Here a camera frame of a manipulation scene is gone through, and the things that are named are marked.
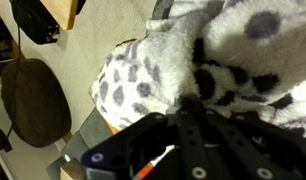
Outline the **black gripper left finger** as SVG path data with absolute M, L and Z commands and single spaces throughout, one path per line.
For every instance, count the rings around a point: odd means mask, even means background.
M 87 180 L 204 180 L 204 143 L 184 109 L 150 113 L 94 146 L 81 158 Z

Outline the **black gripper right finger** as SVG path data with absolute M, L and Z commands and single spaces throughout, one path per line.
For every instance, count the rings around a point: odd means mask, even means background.
M 306 180 L 306 138 L 253 114 L 193 110 L 192 175 L 201 180 Z

